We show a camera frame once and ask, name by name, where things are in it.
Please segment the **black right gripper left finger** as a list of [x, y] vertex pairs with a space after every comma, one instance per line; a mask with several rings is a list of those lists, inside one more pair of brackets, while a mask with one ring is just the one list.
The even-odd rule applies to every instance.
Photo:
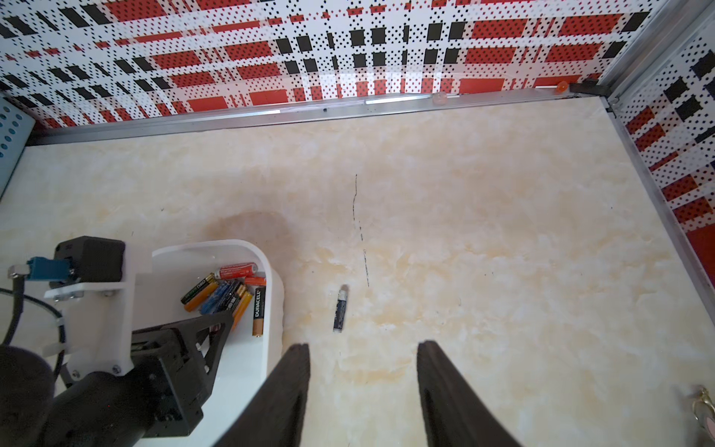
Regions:
[[310, 381], [307, 344], [282, 356], [217, 446], [298, 446], [301, 444]]

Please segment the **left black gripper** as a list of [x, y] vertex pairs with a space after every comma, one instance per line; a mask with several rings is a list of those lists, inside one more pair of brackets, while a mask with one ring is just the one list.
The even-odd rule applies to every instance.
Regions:
[[131, 359], [152, 416], [145, 437], [186, 437], [202, 421], [233, 322], [223, 311], [132, 334]]

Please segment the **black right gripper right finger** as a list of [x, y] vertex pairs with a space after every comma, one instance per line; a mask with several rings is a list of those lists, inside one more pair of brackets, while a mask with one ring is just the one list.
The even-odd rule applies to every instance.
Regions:
[[429, 446], [517, 446], [435, 341], [417, 349], [416, 369]]

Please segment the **black copper duracell battery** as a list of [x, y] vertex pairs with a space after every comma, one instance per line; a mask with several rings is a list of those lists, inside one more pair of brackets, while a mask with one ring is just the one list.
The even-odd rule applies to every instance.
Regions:
[[252, 335], [262, 337], [264, 335], [264, 307], [266, 306], [266, 286], [255, 289], [253, 301], [253, 324]]

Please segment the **black blue AAA battery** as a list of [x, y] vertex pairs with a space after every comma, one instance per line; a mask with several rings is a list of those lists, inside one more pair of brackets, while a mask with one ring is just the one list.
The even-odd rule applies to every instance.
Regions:
[[344, 320], [346, 319], [346, 307], [349, 294], [349, 286], [344, 284], [339, 292], [336, 302], [336, 309], [333, 320], [333, 331], [342, 333], [344, 329]]

